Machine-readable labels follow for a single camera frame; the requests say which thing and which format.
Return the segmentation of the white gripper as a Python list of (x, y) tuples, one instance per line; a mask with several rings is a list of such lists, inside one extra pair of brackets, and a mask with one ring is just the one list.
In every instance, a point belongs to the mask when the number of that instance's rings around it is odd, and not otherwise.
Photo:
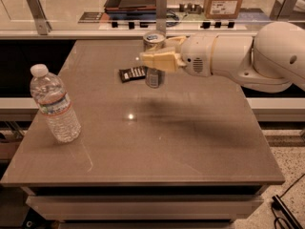
[[(183, 68), (192, 76), (211, 76), (211, 55), (216, 36), (198, 33), (186, 39), (186, 36), (170, 37), (165, 40), (167, 48), (142, 52), (140, 60), (148, 68), (167, 73)], [(181, 54), (175, 51), (180, 46)]]

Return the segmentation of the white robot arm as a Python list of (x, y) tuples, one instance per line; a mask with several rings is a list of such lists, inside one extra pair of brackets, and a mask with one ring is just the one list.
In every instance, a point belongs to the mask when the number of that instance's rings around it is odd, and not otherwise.
[(263, 93), (291, 85), (305, 90), (305, 30), (288, 22), (269, 23), (255, 35), (203, 31), (172, 37), (164, 48), (140, 53), (140, 59), (151, 69), (223, 76)]

